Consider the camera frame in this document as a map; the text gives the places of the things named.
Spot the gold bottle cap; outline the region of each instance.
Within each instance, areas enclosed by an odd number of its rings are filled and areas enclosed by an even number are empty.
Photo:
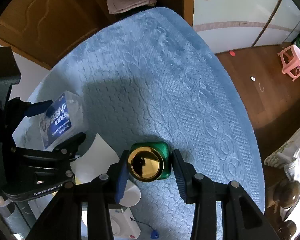
[[[133,177],[143,182],[154,181],[163,170],[163,158],[151,147],[139,147],[128,158],[128,168]]]

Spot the blue blanket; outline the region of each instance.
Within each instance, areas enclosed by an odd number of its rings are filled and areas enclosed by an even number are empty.
[[[237,180],[264,211],[261,160],[247,112],[227,72],[202,38],[176,13],[153,8],[117,22],[65,56],[30,96],[83,97],[89,121],[83,154],[96,133],[118,153],[133,143],[164,140],[212,180]],[[42,148],[38,120],[25,119],[19,146]],[[174,175],[137,182],[137,220],[161,239],[189,239],[194,205],[185,205]],[[217,238],[222,238],[218,205]],[[141,225],[139,239],[149,239]]]

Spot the green bottle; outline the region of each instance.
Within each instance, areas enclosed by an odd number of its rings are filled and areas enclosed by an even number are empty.
[[[128,168],[143,182],[167,179],[171,174],[171,155],[166,142],[135,143],[130,149]]]

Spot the wooden cabinet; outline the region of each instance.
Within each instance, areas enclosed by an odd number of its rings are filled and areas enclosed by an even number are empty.
[[[53,67],[108,24],[96,0],[12,0],[0,17],[0,39]]]

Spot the wooden floor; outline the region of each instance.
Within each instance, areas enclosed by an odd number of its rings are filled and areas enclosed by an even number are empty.
[[[228,52],[217,55],[246,107],[262,161],[300,127],[300,77],[293,82],[282,74],[281,50],[273,45],[235,50],[234,57]],[[264,166],[266,185],[277,170]]]

